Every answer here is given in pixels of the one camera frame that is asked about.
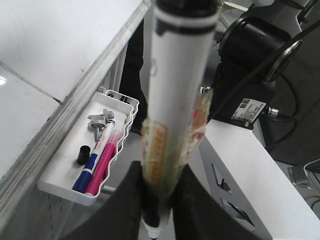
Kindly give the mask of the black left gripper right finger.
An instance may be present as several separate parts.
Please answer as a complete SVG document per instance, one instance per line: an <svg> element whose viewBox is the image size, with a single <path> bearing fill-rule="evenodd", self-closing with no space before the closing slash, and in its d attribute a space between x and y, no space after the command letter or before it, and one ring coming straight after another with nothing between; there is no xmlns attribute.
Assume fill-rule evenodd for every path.
<svg viewBox="0 0 320 240"><path fill-rule="evenodd" d="M189 165L173 193L177 240L239 240L237 225L212 199Z"/></svg>

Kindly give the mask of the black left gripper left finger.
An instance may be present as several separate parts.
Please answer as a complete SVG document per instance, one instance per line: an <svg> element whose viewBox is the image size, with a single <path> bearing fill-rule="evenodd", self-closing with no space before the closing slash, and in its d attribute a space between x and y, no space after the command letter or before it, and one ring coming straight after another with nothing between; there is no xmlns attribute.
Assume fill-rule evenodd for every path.
<svg viewBox="0 0 320 240"><path fill-rule="evenodd" d="M64 240L137 240L142 212L143 176L133 161L107 202Z"/></svg>

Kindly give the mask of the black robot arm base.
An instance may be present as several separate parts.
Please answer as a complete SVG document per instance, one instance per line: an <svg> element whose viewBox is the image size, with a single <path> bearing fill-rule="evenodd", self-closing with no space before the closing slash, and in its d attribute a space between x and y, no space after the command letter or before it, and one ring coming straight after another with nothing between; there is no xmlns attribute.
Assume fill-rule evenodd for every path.
<svg viewBox="0 0 320 240"><path fill-rule="evenodd" d="M241 80L290 39L286 31L258 17L233 23L218 51L220 63L211 85L213 97L208 119L253 129L259 115L267 112L275 91L274 82L300 48L301 40L244 83L222 108L219 105Z"/></svg>

